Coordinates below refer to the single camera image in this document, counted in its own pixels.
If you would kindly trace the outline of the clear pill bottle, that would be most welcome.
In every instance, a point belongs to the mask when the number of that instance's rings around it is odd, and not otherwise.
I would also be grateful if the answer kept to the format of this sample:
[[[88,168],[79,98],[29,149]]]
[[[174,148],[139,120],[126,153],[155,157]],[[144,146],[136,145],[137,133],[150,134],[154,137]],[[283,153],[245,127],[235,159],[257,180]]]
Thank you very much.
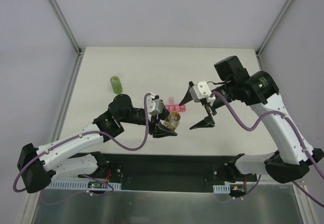
[[[181,116],[178,112],[171,112],[164,120],[164,126],[171,131],[175,131],[180,123]]]

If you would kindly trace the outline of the pink weekly pill organizer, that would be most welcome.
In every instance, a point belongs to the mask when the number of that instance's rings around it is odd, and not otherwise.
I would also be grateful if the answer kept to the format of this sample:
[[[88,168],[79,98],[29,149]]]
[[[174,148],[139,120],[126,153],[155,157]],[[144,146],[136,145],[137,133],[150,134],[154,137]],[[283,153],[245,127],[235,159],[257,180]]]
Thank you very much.
[[[169,97],[168,103],[165,105],[165,107],[169,112],[183,113],[186,111],[186,106],[180,106],[179,104],[176,104],[174,97]]]

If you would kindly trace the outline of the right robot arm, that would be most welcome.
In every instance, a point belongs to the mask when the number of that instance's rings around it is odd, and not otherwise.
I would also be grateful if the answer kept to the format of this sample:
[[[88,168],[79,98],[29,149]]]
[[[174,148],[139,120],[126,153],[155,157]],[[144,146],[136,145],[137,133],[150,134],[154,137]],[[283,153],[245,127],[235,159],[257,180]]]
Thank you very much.
[[[267,174],[278,183],[285,184],[301,179],[313,165],[320,176],[318,162],[323,150],[312,147],[301,135],[283,103],[279,88],[270,74],[258,71],[249,75],[237,56],[230,56],[214,65],[221,82],[210,89],[208,82],[189,82],[188,90],[180,102],[201,103],[207,117],[191,127],[214,127],[216,110],[226,106],[236,122],[246,131],[254,131],[263,123],[276,144],[277,150],[264,155],[238,154],[218,170],[219,178],[234,183],[247,174]],[[246,126],[230,103],[241,101],[258,116],[253,126]]]

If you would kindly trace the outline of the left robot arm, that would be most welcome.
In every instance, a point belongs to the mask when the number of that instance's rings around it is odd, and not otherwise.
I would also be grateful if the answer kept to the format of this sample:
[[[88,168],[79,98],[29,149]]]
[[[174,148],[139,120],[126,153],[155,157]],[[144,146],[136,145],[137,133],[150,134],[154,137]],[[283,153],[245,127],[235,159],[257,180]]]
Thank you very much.
[[[126,94],[117,95],[108,105],[108,109],[79,132],[42,146],[29,143],[22,147],[18,159],[19,173],[14,180],[16,193],[26,191],[36,193],[45,189],[53,180],[73,175],[92,174],[96,178],[106,175],[107,162],[100,152],[89,153],[84,157],[74,158],[80,151],[113,141],[127,151],[142,149],[148,136],[153,138],[175,137],[177,133],[163,125],[170,112],[158,95],[147,93],[143,108],[133,106]],[[138,147],[130,148],[118,142],[116,137],[125,130],[122,123],[145,127],[143,142]],[[24,188],[17,188],[22,180]]]

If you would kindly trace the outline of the green cylindrical bottle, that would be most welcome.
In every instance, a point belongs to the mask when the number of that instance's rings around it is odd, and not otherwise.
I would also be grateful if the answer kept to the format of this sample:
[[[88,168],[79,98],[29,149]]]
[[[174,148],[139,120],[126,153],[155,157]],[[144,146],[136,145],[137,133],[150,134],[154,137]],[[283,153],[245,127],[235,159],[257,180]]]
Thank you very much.
[[[123,87],[118,76],[111,77],[110,84],[115,94],[119,95],[123,93]]]

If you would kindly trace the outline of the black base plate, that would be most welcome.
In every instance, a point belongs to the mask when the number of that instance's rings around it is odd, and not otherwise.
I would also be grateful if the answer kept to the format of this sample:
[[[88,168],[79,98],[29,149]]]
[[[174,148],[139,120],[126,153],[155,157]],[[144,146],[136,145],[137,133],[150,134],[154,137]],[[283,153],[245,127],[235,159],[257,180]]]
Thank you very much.
[[[224,183],[218,170],[232,156],[103,154],[90,176],[120,183],[122,190],[211,193]]]

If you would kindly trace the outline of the right aluminium frame post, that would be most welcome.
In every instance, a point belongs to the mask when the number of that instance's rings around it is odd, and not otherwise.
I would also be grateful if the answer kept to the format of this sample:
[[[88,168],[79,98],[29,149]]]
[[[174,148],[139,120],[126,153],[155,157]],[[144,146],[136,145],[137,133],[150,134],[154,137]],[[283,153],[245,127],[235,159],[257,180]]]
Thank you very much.
[[[285,0],[284,4],[282,5],[279,13],[275,17],[274,21],[272,22],[269,30],[267,31],[264,39],[262,40],[260,46],[256,50],[256,57],[260,58],[263,51],[266,49],[268,43],[270,42],[271,38],[274,36],[276,30],[279,28],[281,22],[284,20],[285,16],[287,15],[289,9],[291,8],[293,2],[295,0]]]

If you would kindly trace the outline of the aluminium frame post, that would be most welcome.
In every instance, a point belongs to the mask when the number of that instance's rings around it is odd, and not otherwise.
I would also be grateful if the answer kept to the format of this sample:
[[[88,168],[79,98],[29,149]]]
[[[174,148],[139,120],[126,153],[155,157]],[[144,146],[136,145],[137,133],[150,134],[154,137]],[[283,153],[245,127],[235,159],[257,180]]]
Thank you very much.
[[[73,49],[78,55],[80,55],[82,53],[82,48],[79,46],[57,0],[48,0],[48,2]]]
[[[284,4],[282,5],[279,13],[275,17],[274,21],[272,22],[269,30],[267,31],[264,39],[262,40],[260,46],[256,50],[256,57],[260,58],[263,51],[266,49],[268,43],[270,42],[271,38],[274,36],[276,30],[279,28],[281,22],[284,20],[285,16],[287,15],[289,9],[291,8],[293,2],[295,0],[285,0]]]

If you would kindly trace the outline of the left aluminium frame post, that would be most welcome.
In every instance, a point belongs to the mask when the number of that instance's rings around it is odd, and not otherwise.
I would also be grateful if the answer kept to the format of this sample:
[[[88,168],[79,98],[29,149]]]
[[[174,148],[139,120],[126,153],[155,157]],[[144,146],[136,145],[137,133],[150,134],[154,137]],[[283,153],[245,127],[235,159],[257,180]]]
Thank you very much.
[[[48,2],[73,49],[78,55],[80,55],[82,53],[82,48],[79,46],[57,0],[48,0]]]

